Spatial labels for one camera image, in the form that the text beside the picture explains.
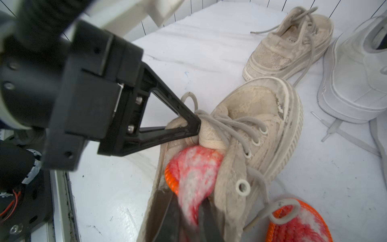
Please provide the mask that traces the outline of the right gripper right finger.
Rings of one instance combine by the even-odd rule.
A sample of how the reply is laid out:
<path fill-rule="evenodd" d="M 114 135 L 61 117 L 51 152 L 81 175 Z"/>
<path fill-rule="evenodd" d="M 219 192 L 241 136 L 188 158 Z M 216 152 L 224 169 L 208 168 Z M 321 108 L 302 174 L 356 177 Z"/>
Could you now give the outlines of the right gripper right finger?
<path fill-rule="evenodd" d="M 199 206 L 198 227 L 200 242 L 224 242 L 223 237 L 215 222 L 211 204 L 208 198 L 205 198 Z"/>

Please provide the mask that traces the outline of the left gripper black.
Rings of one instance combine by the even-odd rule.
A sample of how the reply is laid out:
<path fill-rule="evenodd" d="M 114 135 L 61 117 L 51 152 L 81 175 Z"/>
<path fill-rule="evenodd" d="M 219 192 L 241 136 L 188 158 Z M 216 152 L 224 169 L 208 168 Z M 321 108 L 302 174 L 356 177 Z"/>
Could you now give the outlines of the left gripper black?
<path fill-rule="evenodd" d="M 72 42 L 34 52 L 14 22 L 1 35 L 3 122 L 46 130 L 44 169 L 76 170 L 88 141 L 99 155 L 123 157 L 199 133 L 198 116 L 120 37 L 81 22 Z"/>

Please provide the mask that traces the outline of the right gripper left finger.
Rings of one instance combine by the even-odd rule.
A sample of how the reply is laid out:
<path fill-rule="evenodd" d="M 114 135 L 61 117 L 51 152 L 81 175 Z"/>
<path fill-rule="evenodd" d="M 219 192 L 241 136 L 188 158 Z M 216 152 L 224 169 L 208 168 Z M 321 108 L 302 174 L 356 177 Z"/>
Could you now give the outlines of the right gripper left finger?
<path fill-rule="evenodd" d="M 153 242 L 179 242 L 179 237 L 180 208 L 178 198 L 173 193 Z"/>

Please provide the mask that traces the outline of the beige shoe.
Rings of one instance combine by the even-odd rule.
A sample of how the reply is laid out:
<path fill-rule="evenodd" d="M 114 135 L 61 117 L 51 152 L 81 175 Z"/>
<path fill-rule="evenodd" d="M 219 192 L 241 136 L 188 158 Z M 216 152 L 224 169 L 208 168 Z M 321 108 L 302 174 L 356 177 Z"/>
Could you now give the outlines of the beige shoe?
<path fill-rule="evenodd" d="M 258 198 L 263 199 L 264 207 L 255 221 L 268 217 L 282 225 L 293 219 L 300 204 L 295 199 L 270 202 L 268 193 L 268 185 L 289 161 L 302 130 L 302 104 L 293 86 L 280 78 L 256 78 L 235 89 L 212 113 L 195 113 L 202 122 L 198 135 L 161 145 L 138 241 L 150 242 L 156 236 L 174 193 L 165 180 L 166 166 L 174 155 L 191 146 L 224 154 L 208 197 L 225 241 L 240 241 L 243 231 L 252 226 L 247 218 Z M 180 239 L 196 241 L 199 227 L 189 227 L 181 211 L 180 215 Z"/>
<path fill-rule="evenodd" d="M 249 57 L 242 76 L 245 81 L 258 77 L 277 77 L 284 80 L 303 73 L 294 86 L 303 79 L 311 65 L 328 49 L 334 25 L 330 18 L 315 14 L 317 7 L 293 8 L 281 24 L 265 30 L 267 35 Z"/>

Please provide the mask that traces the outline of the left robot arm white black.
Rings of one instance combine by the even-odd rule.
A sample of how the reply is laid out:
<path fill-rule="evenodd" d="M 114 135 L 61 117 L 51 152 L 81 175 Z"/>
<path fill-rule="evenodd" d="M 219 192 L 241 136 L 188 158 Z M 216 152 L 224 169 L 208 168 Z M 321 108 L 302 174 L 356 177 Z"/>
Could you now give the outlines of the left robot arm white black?
<path fill-rule="evenodd" d="M 45 169 L 73 171 L 88 140 L 126 156 L 199 133 L 201 121 L 143 50 L 78 16 L 90 1 L 23 1 L 1 14 L 1 121 L 48 129 Z"/>

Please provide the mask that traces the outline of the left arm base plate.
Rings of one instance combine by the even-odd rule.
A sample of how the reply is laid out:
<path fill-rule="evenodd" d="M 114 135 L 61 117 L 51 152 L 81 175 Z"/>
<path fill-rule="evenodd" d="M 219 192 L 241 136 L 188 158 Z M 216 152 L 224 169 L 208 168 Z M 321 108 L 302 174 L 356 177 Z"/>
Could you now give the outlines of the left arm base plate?
<path fill-rule="evenodd" d="M 40 152 L 1 142 L 1 241 L 16 242 L 52 219 L 50 174 Z"/>

